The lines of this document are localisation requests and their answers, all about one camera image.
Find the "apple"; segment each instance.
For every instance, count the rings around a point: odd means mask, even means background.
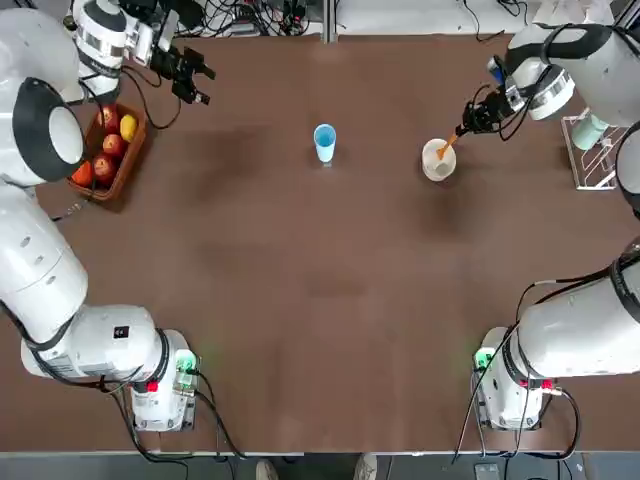
[[[111,182],[113,182],[116,176],[116,163],[110,155],[100,152],[96,158],[93,159],[93,171],[96,174],[96,180],[105,187],[110,187]]]
[[[115,158],[124,157],[125,152],[127,151],[127,146],[129,144],[124,141],[124,139],[118,135],[117,133],[110,133],[106,137],[104,137],[104,141],[102,142],[102,150],[107,155],[111,155]]]
[[[104,115],[104,129],[108,133],[118,133],[120,128],[120,118],[118,117],[118,109],[115,104],[106,105],[102,107],[102,113]],[[102,115],[98,112],[97,120],[98,125],[102,126]]]

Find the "person's foot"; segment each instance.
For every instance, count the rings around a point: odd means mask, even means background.
[[[260,460],[256,464],[256,480],[278,480],[278,472],[273,463],[269,460]]]
[[[353,480],[375,480],[378,473],[378,459],[373,453],[360,455]]]

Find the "label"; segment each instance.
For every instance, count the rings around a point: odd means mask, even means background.
[[[46,363],[56,373],[73,373],[77,375],[76,369],[74,368],[73,363],[71,363],[71,358],[68,355],[61,355],[59,357],[52,358],[51,360],[46,360]]]
[[[82,365],[80,367],[85,374],[89,376],[99,377],[101,375],[109,375],[113,373],[115,367],[113,363],[98,363],[96,365]]]
[[[129,338],[129,327],[113,327],[113,338]]]
[[[146,408],[149,405],[149,397],[147,395],[134,395],[133,406],[134,408]]]

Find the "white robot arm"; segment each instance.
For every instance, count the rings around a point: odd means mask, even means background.
[[[181,7],[188,3],[182,1]],[[166,12],[158,31],[109,0],[75,0],[72,15],[66,24],[77,46],[78,77],[103,103],[117,97],[123,61],[131,58],[172,81],[172,91],[181,100],[209,104],[209,96],[196,88],[192,77],[202,73],[213,80],[215,73],[198,52],[185,48],[181,53],[171,45],[180,20],[175,10]],[[75,83],[75,92],[63,95],[67,102],[84,99]]]
[[[78,84],[78,49],[41,12],[4,10],[0,57],[0,306],[22,336],[24,366],[69,384],[128,382],[139,430],[189,428],[196,359],[184,337],[156,329],[142,307],[85,305],[87,273],[29,193],[83,161],[64,97]]]
[[[575,82],[605,127],[631,127],[618,152],[617,175],[637,212],[639,55],[638,40],[617,27],[531,25],[514,36],[504,61],[492,59],[490,70],[501,85],[482,102],[467,104],[457,133],[495,133],[524,108],[534,120],[546,118],[568,102]],[[589,125],[597,124],[589,120]],[[574,143],[589,143],[585,139],[594,135],[587,130],[579,138],[574,134]],[[625,254],[608,269],[526,308],[517,328],[488,332],[475,356],[487,425],[501,430],[537,426],[542,395],[554,391],[550,379],[640,370],[639,259],[637,250]]]

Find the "plastic cup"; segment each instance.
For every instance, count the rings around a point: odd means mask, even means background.
[[[318,125],[313,132],[313,141],[316,144],[318,159],[322,163],[331,162],[336,148],[336,130],[327,123]]]

